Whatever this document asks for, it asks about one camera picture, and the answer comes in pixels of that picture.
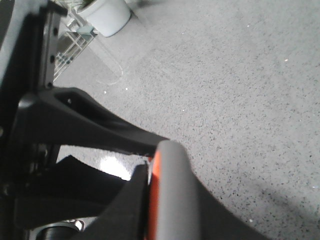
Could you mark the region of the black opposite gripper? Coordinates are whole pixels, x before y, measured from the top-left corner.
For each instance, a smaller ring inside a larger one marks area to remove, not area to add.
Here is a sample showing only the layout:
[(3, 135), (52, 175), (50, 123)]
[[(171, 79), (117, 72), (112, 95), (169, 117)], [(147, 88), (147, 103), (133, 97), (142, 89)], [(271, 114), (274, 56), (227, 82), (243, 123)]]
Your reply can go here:
[(49, 14), (65, 10), (46, 0), (6, 0), (0, 5), (0, 237), (61, 240), (64, 226), (48, 223), (98, 214), (125, 182), (73, 157), (55, 165), (60, 145), (152, 157), (165, 137), (141, 129), (74, 87), (52, 87), (43, 30)]

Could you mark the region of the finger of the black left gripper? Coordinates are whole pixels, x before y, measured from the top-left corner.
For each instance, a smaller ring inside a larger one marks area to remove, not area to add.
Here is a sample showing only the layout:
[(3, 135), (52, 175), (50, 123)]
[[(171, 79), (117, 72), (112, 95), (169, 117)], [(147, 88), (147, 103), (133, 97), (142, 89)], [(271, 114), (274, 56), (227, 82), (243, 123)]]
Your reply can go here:
[(148, 193), (148, 165), (138, 165), (130, 181), (82, 233), (82, 239), (143, 240), (149, 206)]

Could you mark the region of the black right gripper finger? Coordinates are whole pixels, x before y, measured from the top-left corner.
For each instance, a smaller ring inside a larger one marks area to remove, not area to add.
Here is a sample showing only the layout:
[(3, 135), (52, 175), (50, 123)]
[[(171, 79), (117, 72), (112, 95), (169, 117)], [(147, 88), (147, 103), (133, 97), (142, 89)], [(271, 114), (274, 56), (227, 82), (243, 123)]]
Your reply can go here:
[(202, 240), (267, 240), (257, 230), (245, 224), (228, 211), (197, 180), (200, 229)]

